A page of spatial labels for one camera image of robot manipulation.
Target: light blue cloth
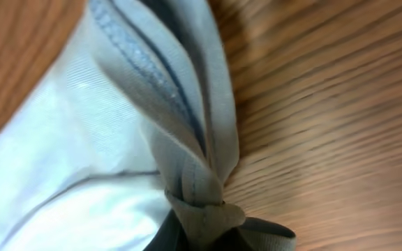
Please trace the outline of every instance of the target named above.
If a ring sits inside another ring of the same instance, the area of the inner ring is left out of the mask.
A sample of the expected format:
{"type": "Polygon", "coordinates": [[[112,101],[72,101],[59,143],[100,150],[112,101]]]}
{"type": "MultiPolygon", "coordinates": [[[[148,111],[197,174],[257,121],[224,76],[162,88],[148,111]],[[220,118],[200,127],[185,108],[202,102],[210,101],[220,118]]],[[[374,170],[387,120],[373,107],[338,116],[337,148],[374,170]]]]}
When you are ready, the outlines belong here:
{"type": "Polygon", "coordinates": [[[0,134],[1,250],[143,250],[170,210],[144,117],[91,51],[96,29],[87,11],[0,134]]]}

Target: gray fabric band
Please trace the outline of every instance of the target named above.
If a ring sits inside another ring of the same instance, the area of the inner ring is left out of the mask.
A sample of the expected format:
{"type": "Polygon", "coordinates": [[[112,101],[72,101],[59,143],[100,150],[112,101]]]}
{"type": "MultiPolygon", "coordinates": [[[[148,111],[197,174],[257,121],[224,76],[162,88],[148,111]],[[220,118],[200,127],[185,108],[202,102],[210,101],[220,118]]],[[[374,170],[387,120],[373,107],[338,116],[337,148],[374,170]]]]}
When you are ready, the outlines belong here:
{"type": "Polygon", "coordinates": [[[293,250],[289,229],[246,219],[223,202],[238,139],[228,69],[207,3],[89,0],[89,10],[95,29],[141,79],[132,81],[120,66],[101,66],[148,118],[144,136],[173,208],[146,250],[293,250]]]}

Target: wooden table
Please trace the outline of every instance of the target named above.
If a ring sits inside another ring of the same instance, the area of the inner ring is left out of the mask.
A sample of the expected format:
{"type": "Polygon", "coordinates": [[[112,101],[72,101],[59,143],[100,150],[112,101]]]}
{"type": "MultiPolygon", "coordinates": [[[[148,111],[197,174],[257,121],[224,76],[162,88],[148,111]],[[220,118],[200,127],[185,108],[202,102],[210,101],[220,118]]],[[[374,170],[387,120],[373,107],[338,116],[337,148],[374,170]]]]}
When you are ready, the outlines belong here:
{"type": "MultiPolygon", "coordinates": [[[[83,0],[0,0],[0,129],[83,0]]],[[[298,250],[402,250],[402,1],[212,0],[241,163],[225,189],[298,250]]]]}

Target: dark gray fabric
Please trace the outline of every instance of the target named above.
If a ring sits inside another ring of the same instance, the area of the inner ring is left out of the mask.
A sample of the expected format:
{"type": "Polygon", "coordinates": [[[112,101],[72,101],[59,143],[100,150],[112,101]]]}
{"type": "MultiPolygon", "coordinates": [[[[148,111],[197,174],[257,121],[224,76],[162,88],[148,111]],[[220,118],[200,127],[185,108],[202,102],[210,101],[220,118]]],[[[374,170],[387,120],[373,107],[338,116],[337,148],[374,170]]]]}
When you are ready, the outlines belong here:
{"type": "Polygon", "coordinates": [[[121,66],[100,65],[147,118],[144,136],[173,208],[146,250],[292,250],[291,231],[246,221],[238,206],[223,202],[238,139],[228,69],[207,3],[89,0],[89,9],[143,79],[132,82],[121,66]]]}

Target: tied knot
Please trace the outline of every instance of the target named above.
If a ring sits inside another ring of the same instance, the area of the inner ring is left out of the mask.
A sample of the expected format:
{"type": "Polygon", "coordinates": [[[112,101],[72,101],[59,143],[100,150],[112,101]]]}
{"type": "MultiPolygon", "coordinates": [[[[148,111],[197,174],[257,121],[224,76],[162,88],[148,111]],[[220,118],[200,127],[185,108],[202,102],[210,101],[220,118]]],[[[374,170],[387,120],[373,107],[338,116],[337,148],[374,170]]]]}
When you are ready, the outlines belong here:
{"type": "Polygon", "coordinates": [[[191,206],[166,191],[168,201],[178,217],[191,246],[207,249],[228,230],[244,223],[246,216],[233,204],[191,206]]]}

